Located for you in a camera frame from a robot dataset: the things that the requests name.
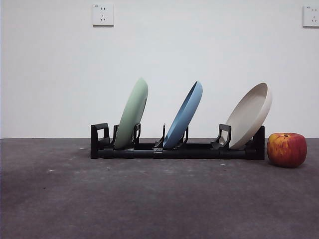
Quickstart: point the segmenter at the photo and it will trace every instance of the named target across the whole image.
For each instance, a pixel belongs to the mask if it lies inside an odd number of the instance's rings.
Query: gray floor
[[[319,139],[268,160],[89,158],[88,139],[1,140],[2,239],[318,239]]]

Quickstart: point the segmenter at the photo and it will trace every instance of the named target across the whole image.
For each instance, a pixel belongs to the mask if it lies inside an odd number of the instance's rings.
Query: red apple
[[[306,159],[306,139],[297,133],[273,133],[267,142],[267,154],[277,166],[296,168]]]

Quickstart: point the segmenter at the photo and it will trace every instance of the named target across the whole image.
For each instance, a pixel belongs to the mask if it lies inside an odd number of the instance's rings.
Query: white wall
[[[143,76],[142,137],[160,137],[192,84],[203,97],[191,137],[218,124],[259,82],[273,91],[266,135],[319,137],[316,0],[114,0],[115,27],[93,28],[95,0],[2,0],[1,137],[89,137],[120,121]]]

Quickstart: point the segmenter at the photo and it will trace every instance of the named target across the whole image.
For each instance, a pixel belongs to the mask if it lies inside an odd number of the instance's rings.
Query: rack base
[[[98,130],[103,129],[102,139],[98,138]],[[173,149],[163,149],[165,124],[162,137],[155,143],[140,143],[141,124],[134,127],[132,142],[126,148],[114,149],[118,125],[114,126],[113,140],[110,141],[109,127],[107,123],[91,125],[91,158],[176,158],[176,159],[252,159],[263,160],[265,157],[265,128],[261,126],[242,149],[232,150],[229,148],[231,139],[231,126],[220,124],[219,135],[214,142],[210,143],[187,143],[188,128]],[[224,144],[219,143],[222,131],[226,131],[227,140]]]

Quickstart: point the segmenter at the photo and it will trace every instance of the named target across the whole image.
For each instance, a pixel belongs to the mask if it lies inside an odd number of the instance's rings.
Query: wall outlet
[[[93,26],[114,26],[114,6],[111,3],[92,6]]]
[[[307,5],[303,7],[303,26],[319,27],[319,5]]]

